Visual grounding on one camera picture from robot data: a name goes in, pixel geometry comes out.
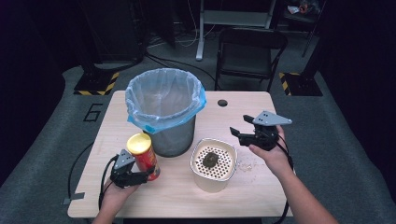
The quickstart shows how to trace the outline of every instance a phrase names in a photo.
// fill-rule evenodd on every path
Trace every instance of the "human arm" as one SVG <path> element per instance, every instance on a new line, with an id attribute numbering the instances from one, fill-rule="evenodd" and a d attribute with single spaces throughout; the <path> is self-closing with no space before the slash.
<path id="1" fill-rule="evenodd" d="M 277 126 L 278 143 L 286 148 L 285 134 L 280 126 Z M 288 158 L 279 146 L 270 151 L 250 145 L 248 147 L 257 156 L 265 160 L 268 168 L 279 179 L 286 198 L 298 223 L 338 223 L 327 209 L 314 197 L 303 182 L 290 168 Z"/>
<path id="2" fill-rule="evenodd" d="M 121 210 L 128 197 L 139 188 L 139 185 L 122 189 L 113 184 L 110 180 L 105 183 L 105 196 L 102 200 L 102 207 L 92 224 L 112 223 L 116 214 Z"/>

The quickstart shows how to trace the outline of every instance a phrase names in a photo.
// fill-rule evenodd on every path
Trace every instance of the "black stand base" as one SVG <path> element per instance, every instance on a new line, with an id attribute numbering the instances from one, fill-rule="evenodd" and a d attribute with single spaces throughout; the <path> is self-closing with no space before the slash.
<path id="1" fill-rule="evenodd" d="M 298 73 L 279 73 L 283 90 L 287 95 L 293 96 L 323 96 L 317 82 L 304 79 Z"/>
<path id="2" fill-rule="evenodd" d="M 95 69 L 93 73 L 84 72 L 74 88 L 78 95 L 108 95 L 119 76 L 118 72 Z"/>

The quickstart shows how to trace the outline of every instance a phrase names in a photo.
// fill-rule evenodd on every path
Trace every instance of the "wooden table top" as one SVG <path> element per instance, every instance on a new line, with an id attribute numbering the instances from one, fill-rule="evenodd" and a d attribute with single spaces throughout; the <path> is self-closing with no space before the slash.
<path id="1" fill-rule="evenodd" d="M 196 116 L 191 148 L 174 158 L 157 156 L 160 176 L 143 184 L 130 196 L 117 217 L 280 217 L 286 197 L 277 178 L 264 160 L 239 146 L 230 127 L 253 133 L 253 125 L 243 115 L 256 117 L 264 109 L 274 112 L 271 96 L 265 91 L 207 91 L 207 104 Z M 218 105 L 226 100 L 227 106 Z M 70 203 L 70 217 L 96 217 L 103 171 L 108 161 L 126 148 L 129 137 L 142 131 L 127 122 L 125 91 L 116 91 L 109 103 L 76 193 L 84 198 Z M 238 158 L 225 189 L 208 193 L 197 187 L 190 166 L 196 144 L 215 138 L 233 145 Z"/>

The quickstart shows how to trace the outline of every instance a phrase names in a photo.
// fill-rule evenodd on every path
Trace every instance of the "yellow lid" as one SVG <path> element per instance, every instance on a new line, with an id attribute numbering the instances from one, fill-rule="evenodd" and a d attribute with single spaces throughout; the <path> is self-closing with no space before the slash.
<path id="1" fill-rule="evenodd" d="M 126 147 L 134 155 L 146 152 L 151 146 L 151 138 L 146 133 L 137 133 L 128 139 Z"/>

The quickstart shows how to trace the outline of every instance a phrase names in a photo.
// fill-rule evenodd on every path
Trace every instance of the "chip can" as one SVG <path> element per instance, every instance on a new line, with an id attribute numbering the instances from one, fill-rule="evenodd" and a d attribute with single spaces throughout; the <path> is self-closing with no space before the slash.
<path id="1" fill-rule="evenodd" d="M 134 156 L 137 167 L 141 172 L 155 167 L 154 173 L 148 177 L 148 181 L 155 180 L 161 172 L 157 158 L 151 144 L 151 138 L 146 133 L 137 133 L 128 139 L 126 144 L 128 151 Z"/>

